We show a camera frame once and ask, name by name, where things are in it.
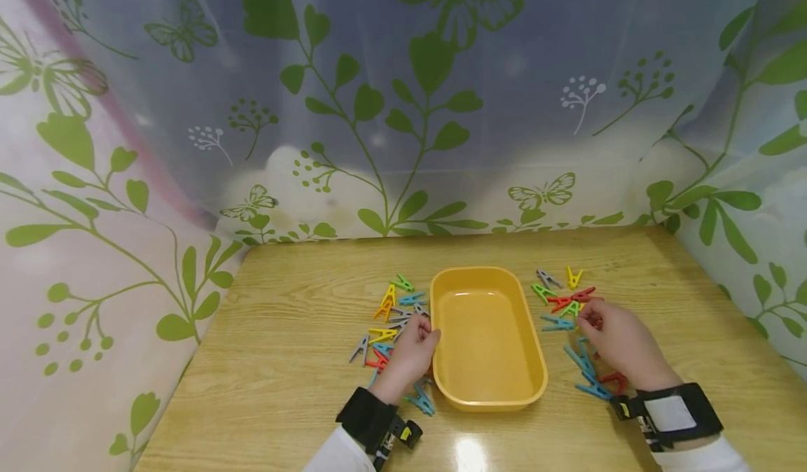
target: orange clothespin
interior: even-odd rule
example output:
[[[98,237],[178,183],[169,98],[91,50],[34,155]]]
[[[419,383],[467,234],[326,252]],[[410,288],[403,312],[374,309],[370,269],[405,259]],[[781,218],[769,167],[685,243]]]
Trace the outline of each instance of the orange clothespin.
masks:
[[[546,300],[556,304],[556,306],[552,308],[553,313],[567,307],[573,301],[572,297],[547,297]]]
[[[385,342],[387,340],[394,339],[395,335],[398,335],[398,330],[395,329],[387,329],[387,328],[369,328],[367,332],[371,334],[378,334],[376,339],[370,339],[370,344],[376,342]]]
[[[580,276],[583,276],[583,270],[580,269],[577,275],[572,274],[572,267],[566,266],[566,275],[569,279],[569,290],[574,290],[577,288],[577,284],[580,282]]]
[[[628,378],[623,375],[622,372],[615,372],[610,373],[607,376],[600,377],[599,380],[600,384],[604,384],[606,382],[616,381],[616,391],[614,392],[615,396],[620,396],[627,388],[628,388]]]
[[[577,302],[588,302],[590,300],[594,300],[597,297],[592,296],[591,292],[594,292],[594,290],[596,290],[596,289],[597,289],[596,286],[590,286],[590,287],[588,287],[587,289],[585,289],[583,291],[579,291],[579,292],[575,293],[572,296],[572,298],[574,300],[576,300]]]
[[[379,314],[384,313],[384,323],[389,323],[389,311],[392,311],[393,307],[395,307],[395,285],[389,285],[381,300],[381,306],[373,314],[373,318],[378,318]]]

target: red clothespin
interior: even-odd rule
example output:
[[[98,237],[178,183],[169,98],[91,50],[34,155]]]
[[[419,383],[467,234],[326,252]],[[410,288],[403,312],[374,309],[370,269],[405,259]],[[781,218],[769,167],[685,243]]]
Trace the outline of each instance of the red clothespin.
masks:
[[[596,289],[597,289],[596,286],[592,286],[583,291],[579,291],[572,296],[572,300],[576,300],[577,302],[580,303],[592,301],[595,298],[597,298],[591,295],[591,292],[593,292]]]
[[[607,376],[600,377],[599,380],[597,381],[599,381],[600,384],[616,381],[617,387],[614,394],[617,397],[620,396],[628,388],[628,378],[625,377],[625,375],[623,375],[622,372],[610,373]]]
[[[574,299],[572,297],[547,297],[546,300],[556,304],[556,306],[552,309],[552,312],[556,313],[564,307],[567,307]]]
[[[384,367],[387,366],[387,362],[389,361],[389,359],[386,356],[384,356],[384,354],[381,353],[381,351],[378,351],[376,348],[373,348],[373,353],[375,353],[378,360],[365,361],[364,365],[370,367],[376,367],[378,369],[378,372],[381,372],[382,370],[384,370]]]

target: yellow bowl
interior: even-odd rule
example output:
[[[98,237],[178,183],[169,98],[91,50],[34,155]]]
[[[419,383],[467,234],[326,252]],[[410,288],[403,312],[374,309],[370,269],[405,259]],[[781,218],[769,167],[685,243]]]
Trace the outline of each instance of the yellow bowl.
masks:
[[[437,387],[457,409],[519,410],[546,389],[546,362],[517,277],[499,267],[446,269],[432,280]]]

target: black wristband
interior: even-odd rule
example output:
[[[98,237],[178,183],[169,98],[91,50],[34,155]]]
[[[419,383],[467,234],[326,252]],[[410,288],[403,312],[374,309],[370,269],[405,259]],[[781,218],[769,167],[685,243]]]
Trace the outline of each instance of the black wristband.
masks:
[[[397,413],[398,406],[383,403],[367,389],[358,387],[336,417],[336,423],[341,423],[348,435],[365,447],[367,454],[375,455]]]

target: wooden table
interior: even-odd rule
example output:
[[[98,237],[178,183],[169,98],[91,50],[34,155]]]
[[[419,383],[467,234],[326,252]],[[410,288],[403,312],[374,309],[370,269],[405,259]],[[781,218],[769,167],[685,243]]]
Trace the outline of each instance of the wooden table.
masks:
[[[347,359],[402,272],[427,291],[439,270],[498,265],[525,291],[541,267],[625,303],[686,380],[700,382],[726,435],[759,471],[807,467],[807,391],[694,259],[660,228],[341,240],[251,250],[152,437],[138,472],[297,471],[371,368]],[[527,294],[532,318],[546,308]],[[433,391],[425,434],[399,445],[386,471],[655,470],[635,422],[587,396],[563,353],[567,333],[538,333],[549,387],[521,412],[471,414]]]

